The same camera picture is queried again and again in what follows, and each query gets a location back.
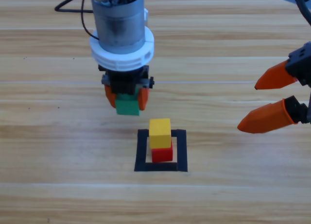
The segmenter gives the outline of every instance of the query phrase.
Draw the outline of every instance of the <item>black cable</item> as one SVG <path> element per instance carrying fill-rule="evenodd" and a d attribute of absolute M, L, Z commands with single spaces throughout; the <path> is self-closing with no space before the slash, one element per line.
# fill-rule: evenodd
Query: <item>black cable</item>
<path fill-rule="evenodd" d="M 54 9 L 57 12 L 62 12 L 62 13 L 81 13 L 81 22 L 83 25 L 84 30 L 86 31 L 86 33 L 88 33 L 91 37 L 93 37 L 94 39 L 99 40 L 98 37 L 92 35 L 86 28 L 85 24 L 84 24 L 84 19 L 83 19 L 83 13 L 89 13 L 92 14 L 93 10 L 84 10 L 84 1 L 82 0 L 82 4 L 81 4 L 81 9 L 61 9 L 61 7 L 65 6 L 66 4 L 68 4 L 69 2 L 71 2 L 73 0 L 65 0 L 63 2 L 61 2 L 59 5 L 57 5 Z"/>
<path fill-rule="evenodd" d="M 65 6 L 66 4 L 68 4 L 71 1 L 73 1 L 73 0 L 65 0 L 65 1 L 61 2 L 59 5 L 57 5 L 55 7 L 55 11 L 62 12 L 62 13 L 80 13 L 81 9 L 61 9 L 61 7 Z M 88 14 L 92 14 L 93 10 L 84 10 L 83 12 L 88 13 Z"/>
<path fill-rule="evenodd" d="M 89 36 L 93 37 L 94 39 L 97 39 L 99 40 L 98 37 L 92 35 L 86 28 L 85 24 L 84 24 L 84 19 L 83 19 L 83 7 L 84 7 L 84 0 L 82 0 L 82 4 L 81 4 L 81 21 L 82 21 L 82 25 L 83 25 L 83 28 L 85 29 L 85 31 L 88 33 Z"/>
<path fill-rule="evenodd" d="M 308 24 L 311 26 L 311 13 L 306 5 L 306 2 L 309 0 L 295 0 L 298 6 L 298 9 Z"/>

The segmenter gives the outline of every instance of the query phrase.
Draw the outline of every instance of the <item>white ring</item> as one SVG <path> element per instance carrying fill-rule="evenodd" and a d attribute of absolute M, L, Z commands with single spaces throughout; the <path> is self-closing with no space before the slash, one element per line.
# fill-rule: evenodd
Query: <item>white ring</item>
<path fill-rule="evenodd" d="M 155 53 L 155 38 L 148 27 L 145 26 L 145 44 L 136 52 L 129 54 L 113 54 L 105 51 L 99 41 L 93 37 L 89 40 L 92 57 L 105 69 L 113 71 L 132 71 L 147 65 Z"/>

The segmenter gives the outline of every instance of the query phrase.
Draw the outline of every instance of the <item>black tape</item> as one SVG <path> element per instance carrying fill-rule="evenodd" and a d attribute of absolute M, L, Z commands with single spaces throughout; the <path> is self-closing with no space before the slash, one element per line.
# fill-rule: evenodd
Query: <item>black tape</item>
<path fill-rule="evenodd" d="M 188 172 L 187 133 L 185 130 L 172 130 L 177 138 L 177 162 L 146 163 L 148 129 L 139 129 L 134 171 L 136 172 Z"/>
<path fill-rule="evenodd" d="M 177 130 L 177 164 L 178 171 L 188 171 L 187 133 L 185 130 Z"/>

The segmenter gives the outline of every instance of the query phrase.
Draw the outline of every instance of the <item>green block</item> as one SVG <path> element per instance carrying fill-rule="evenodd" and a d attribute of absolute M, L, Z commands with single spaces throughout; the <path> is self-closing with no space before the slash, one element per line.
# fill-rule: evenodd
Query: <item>green block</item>
<path fill-rule="evenodd" d="M 118 115 L 139 116 L 138 89 L 134 95 L 117 94 L 116 110 Z"/>
<path fill-rule="evenodd" d="M 118 115 L 139 116 L 140 109 L 137 100 L 116 100 Z"/>

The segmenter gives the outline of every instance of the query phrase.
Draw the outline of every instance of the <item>table surface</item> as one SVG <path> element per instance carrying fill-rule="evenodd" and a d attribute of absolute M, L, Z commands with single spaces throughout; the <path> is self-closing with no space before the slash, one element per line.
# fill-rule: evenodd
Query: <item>table surface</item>
<path fill-rule="evenodd" d="M 300 84 L 254 89 L 308 41 L 294 4 L 145 0 L 155 86 L 133 117 L 109 105 L 80 15 L 55 12 L 61 1 L 0 0 L 1 224 L 311 223 L 310 125 L 237 129 L 259 106 L 308 102 Z M 152 118 L 186 129 L 189 172 L 134 172 Z"/>

